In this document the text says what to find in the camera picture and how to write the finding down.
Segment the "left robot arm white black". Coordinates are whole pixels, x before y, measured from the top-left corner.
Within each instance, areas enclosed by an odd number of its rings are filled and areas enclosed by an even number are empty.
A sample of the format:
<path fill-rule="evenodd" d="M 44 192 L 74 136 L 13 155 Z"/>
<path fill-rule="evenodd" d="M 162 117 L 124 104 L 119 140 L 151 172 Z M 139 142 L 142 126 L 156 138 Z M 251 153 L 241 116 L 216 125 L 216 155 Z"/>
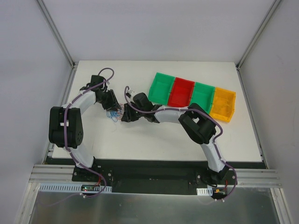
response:
<path fill-rule="evenodd" d="M 82 114 L 95 103 L 101 104 L 107 112 L 121 109 L 114 91 L 108 88 L 107 80 L 99 75 L 92 75 L 91 81 L 70 102 L 52 107 L 49 123 L 50 143 L 68 152 L 76 166 L 84 168 L 82 175 L 90 182 L 98 178 L 99 171 L 93 166 L 94 157 L 83 143 Z"/>

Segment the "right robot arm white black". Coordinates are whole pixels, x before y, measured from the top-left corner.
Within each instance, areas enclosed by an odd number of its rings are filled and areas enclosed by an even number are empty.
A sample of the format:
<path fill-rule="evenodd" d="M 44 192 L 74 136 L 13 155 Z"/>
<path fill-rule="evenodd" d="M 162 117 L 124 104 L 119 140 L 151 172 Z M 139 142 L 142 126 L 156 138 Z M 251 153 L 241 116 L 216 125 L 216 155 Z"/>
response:
<path fill-rule="evenodd" d="M 202 175 L 202 182 L 210 186 L 223 183 L 230 169 L 222 157 L 216 139 L 216 127 L 219 126 L 198 104 L 188 107 L 167 107 L 155 105 L 145 93 L 125 90 L 123 122 L 134 122 L 144 117 L 151 123 L 180 124 L 189 138 L 200 145 L 207 159 L 207 171 Z"/>

